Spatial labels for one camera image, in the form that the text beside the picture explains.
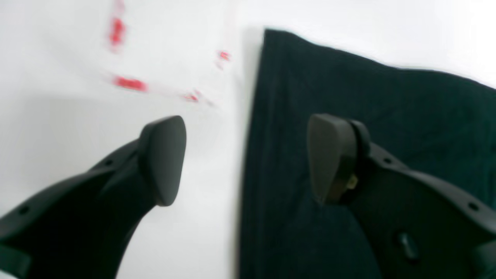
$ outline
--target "dark green cloth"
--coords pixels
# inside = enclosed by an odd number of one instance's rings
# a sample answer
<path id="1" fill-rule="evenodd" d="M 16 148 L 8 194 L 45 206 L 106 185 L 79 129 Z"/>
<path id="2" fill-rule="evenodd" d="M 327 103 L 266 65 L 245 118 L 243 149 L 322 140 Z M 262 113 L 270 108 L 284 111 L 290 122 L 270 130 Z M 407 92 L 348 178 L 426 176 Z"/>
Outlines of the dark green cloth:
<path id="1" fill-rule="evenodd" d="M 388 67 L 265 33 L 243 186 L 240 274 L 261 278 L 379 278 L 353 215 L 310 194 L 311 114 L 363 122 L 412 169 L 496 208 L 496 92 L 459 76 Z"/>

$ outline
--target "screw hole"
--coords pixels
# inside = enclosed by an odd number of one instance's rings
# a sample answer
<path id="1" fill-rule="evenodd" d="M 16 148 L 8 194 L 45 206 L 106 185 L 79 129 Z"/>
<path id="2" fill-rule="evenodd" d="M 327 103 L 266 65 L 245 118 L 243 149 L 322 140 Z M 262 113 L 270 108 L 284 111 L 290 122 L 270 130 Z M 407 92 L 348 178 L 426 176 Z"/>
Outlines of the screw hole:
<path id="1" fill-rule="evenodd" d="M 468 203 L 468 207 L 470 207 L 473 211 L 479 211 L 479 207 L 475 203 Z"/>
<path id="2" fill-rule="evenodd" d="M 19 214 L 24 215 L 28 213 L 28 211 L 29 211 L 29 207 L 23 207 L 21 208 L 21 210 L 19 210 Z"/>

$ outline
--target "dark fabric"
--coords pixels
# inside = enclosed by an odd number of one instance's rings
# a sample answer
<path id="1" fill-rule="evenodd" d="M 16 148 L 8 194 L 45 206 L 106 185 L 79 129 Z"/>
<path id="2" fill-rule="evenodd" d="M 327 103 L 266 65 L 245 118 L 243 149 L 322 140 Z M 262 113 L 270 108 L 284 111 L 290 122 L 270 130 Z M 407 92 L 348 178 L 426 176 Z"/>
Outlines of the dark fabric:
<path id="1" fill-rule="evenodd" d="M 495 91 L 429 70 L 404 70 L 265 33 L 245 164 L 242 279 L 379 278 L 344 207 L 311 199 L 307 122 L 329 113 L 363 122 L 413 169 L 495 202 Z"/>

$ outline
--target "white surface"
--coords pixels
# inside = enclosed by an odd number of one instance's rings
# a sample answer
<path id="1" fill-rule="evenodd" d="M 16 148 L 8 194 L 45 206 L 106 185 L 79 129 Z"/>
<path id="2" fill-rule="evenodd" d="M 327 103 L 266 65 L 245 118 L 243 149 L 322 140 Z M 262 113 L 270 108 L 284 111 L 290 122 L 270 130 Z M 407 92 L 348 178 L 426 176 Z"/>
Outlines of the white surface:
<path id="1" fill-rule="evenodd" d="M 121 279 L 234 277 L 242 143 L 263 26 L 388 65 L 444 70 L 496 86 L 495 4 L 488 0 L 241 0 L 237 32 L 221 26 L 220 0 L 129 5 L 138 12 L 128 15 L 133 31 L 125 59 L 118 60 L 105 50 L 109 0 L 0 3 L 0 214 L 88 169 L 136 138 L 147 122 L 185 118 L 178 198 L 143 219 Z M 102 69 L 110 69 L 198 86 L 209 80 L 209 53 L 226 37 L 235 41 L 235 74 L 224 77 L 226 94 L 217 96 L 221 113 L 114 89 L 99 79 Z"/>

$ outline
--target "black plastic part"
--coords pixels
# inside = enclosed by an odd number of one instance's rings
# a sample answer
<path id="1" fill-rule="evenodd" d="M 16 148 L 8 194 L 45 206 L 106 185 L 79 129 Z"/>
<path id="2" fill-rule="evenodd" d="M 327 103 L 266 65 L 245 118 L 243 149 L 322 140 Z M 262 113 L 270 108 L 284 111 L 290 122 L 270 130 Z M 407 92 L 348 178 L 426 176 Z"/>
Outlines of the black plastic part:
<path id="1" fill-rule="evenodd" d="M 342 123 L 338 118 L 325 119 L 334 124 L 309 125 L 309 151 L 315 145 L 310 133 L 319 133 L 312 129 L 328 133 L 327 126 Z M 356 122 L 350 123 L 355 127 L 358 140 L 350 140 L 349 144 L 367 142 L 360 140 L 368 135 L 363 132 L 364 126 L 360 128 Z M 347 146 L 342 140 L 352 138 L 348 132 L 334 131 L 343 134 L 321 141 L 321 145 L 328 145 L 320 146 L 321 149 L 340 150 Z M 367 150 L 364 146 L 357 148 L 361 152 Z M 314 155 L 309 154 L 312 176 L 325 177 L 316 171 L 339 168 L 334 156 L 315 160 Z M 347 205 L 360 222 L 384 278 L 473 279 L 490 278 L 495 274 L 496 245 L 490 242 L 496 239 L 496 213 L 492 209 L 454 185 L 408 169 L 373 143 L 368 155 L 365 151 L 357 158 L 363 158 L 353 170 L 359 174 L 358 183 L 354 189 L 347 190 L 339 202 Z M 320 187 L 329 185 L 333 182 L 313 185 L 313 188 L 325 192 Z"/>
<path id="2" fill-rule="evenodd" d="M 141 218 L 174 201 L 181 176 L 182 119 L 156 121 L 142 136 L 0 219 L 0 260 L 10 261 L 0 269 L 21 279 L 115 278 Z"/>
<path id="3" fill-rule="evenodd" d="M 315 199 L 336 204 L 346 191 L 357 163 L 352 125 L 328 114 L 314 114 L 308 127 L 310 178 Z"/>

